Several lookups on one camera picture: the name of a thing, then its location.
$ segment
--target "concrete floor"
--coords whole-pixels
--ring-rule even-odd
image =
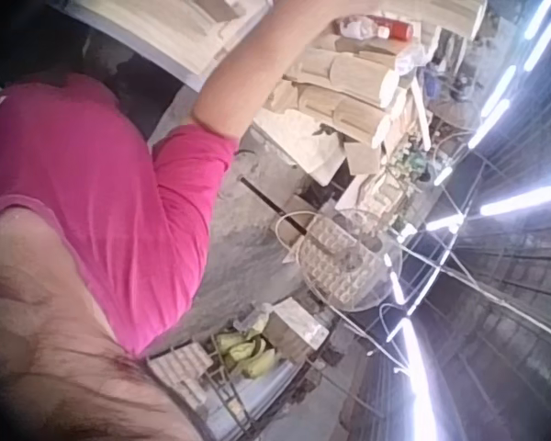
[[[184,87],[150,138],[155,144],[187,115],[196,93]],[[299,268],[282,265],[286,256],[269,225],[276,214],[237,181],[245,175],[280,207],[303,187],[306,174],[288,165],[274,147],[250,132],[225,176],[210,225],[208,265],[194,305],[174,329],[158,338],[149,354],[190,338],[205,338],[252,304],[278,301],[302,283]]]

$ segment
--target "wooden plank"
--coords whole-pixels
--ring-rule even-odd
[[[240,4],[245,10],[242,17],[216,23],[188,0],[74,2],[74,6],[80,6],[146,41],[194,75],[209,74],[223,56],[221,52],[234,47],[244,36],[241,30],[247,23],[268,10],[263,1],[240,0]]]
[[[229,5],[224,0],[194,0],[194,3],[204,9],[218,23],[231,21],[245,14],[245,8],[239,3]]]

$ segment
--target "stacked wood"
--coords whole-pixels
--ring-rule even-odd
[[[384,140],[391,125],[390,116],[383,110],[316,85],[300,88],[298,109],[374,148]]]
[[[377,175],[381,171],[382,149],[361,142],[346,142],[344,148],[351,175]]]
[[[275,113],[284,113],[289,108],[298,107],[298,89],[291,81],[280,80],[269,94],[264,107]]]
[[[484,18],[486,3],[486,0],[380,0],[378,7],[472,40]]]
[[[286,78],[342,92],[380,108],[390,104],[399,82],[396,71],[383,64],[314,48],[304,52]]]

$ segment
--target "hair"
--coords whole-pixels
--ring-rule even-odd
[[[22,285],[32,295],[21,295]],[[130,357],[101,327],[84,323],[81,312],[83,327],[57,334],[67,318],[44,313],[57,311],[53,294],[24,272],[0,274],[0,439],[214,440],[144,360]],[[32,325],[17,327],[26,320],[21,313]],[[10,324],[13,319],[18,323]],[[76,329],[85,331],[82,345],[89,343],[89,350],[67,344]],[[43,401],[44,413],[34,408]]]

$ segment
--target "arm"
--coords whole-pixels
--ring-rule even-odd
[[[210,76],[192,120],[240,138],[277,81],[337,17],[371,11],[374,0],[280,0]]]

